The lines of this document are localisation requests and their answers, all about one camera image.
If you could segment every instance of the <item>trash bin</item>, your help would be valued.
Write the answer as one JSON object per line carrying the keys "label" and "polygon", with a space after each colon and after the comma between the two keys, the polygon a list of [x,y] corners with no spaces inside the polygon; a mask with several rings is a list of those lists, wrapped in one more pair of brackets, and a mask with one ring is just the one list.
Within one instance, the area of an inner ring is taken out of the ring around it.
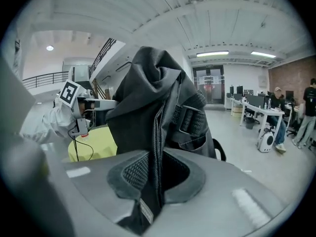
{"label": "trash bin", "polygon": [[255,119],[254,118],[247,118],[246,119],[246,128],[247,129],[252,129],[255,124]]}

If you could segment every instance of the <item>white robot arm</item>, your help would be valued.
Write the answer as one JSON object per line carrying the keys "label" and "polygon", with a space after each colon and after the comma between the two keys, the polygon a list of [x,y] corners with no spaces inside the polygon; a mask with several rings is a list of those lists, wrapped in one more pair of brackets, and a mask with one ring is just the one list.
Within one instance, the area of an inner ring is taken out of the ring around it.
{"label": "white robot arm", "polygon": [[91,121],[85,118],[85,114],[80,112],[80,103],[84,103],[85,112],[109,111],[114,109],[118,104],[114,100],[94,98],[92,90],[87,90],[71,80],[66,80],[59,94],[59,100],[70,108],[72,115],[76,118],[76,126],[70,131],[71,136],[87,134],[92,125]]}

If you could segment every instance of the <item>glass door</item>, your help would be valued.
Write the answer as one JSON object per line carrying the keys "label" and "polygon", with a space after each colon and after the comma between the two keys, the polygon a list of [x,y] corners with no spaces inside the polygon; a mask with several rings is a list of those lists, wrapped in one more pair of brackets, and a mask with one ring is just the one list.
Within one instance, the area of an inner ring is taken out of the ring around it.
{"label": "glass door", "polygon": [[207,104],[224,104],[225,80],[223,66],[193,68],[194,83]]}

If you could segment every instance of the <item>fluorescent light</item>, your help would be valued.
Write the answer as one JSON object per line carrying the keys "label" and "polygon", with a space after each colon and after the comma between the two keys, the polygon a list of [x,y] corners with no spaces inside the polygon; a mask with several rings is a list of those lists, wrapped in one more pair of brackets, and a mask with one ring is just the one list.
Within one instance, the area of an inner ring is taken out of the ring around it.
{"label": "fluorescent light", "polygon": [[266,54],[266,53],[258,53],[258,52],[252,52],[251,54],[266,56],[266,57],[270,57],[270,58],[275,58],[276,57],[275,55]]}
{"label": "fluorescent light", "polygon": [[49,45],[47,48],[46,48],[47,51],[52,51],[54,50],[54,47],[52,45]]}
{"label": "fluorescent light", "polygon": [[197,57],[209,56],[209,55],[222,55],[228,54],[228,51],[221,51],[221,52],[210,52],[210,53],[197,53]]}

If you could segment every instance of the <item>jeans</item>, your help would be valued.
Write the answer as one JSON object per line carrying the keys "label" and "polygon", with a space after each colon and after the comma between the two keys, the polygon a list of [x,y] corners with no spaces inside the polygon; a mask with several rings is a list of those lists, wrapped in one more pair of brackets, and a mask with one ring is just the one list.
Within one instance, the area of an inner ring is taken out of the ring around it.
{"label": "jeans", "polygon": [[[272,125],[274,125],[275,127],[277,127],[277,122],[278,122],[279,118],[280,117],[277,117],[277,116],[270,116],[269,117],[269,122]],[[284,121],[281,120],[280,128],[278,129],[278,132],[277,132],[277,135],[276,135],[276,141],[275,141],[275,143],[277,145],[284,142],[284,140],[285,140],[285,133],[286,133],[286,125],[285,125]]]}
{"label": "jeans", "polygon": [[304,138],[301,140],[299,146],[302,147],[305,143],[307,143],[307,140],[310,137],[310,135],[312,134],[312,131],[314,129],[315,120],[316,120],[316,117],[310,117],[310,116],[305,115],[305,117],[302,121],[301,127],[300,127],[300,129],[299,129],[299,131],[294,139],[295,143],[300,142],[300,140],[302,139],[303,134],[306,130]]}

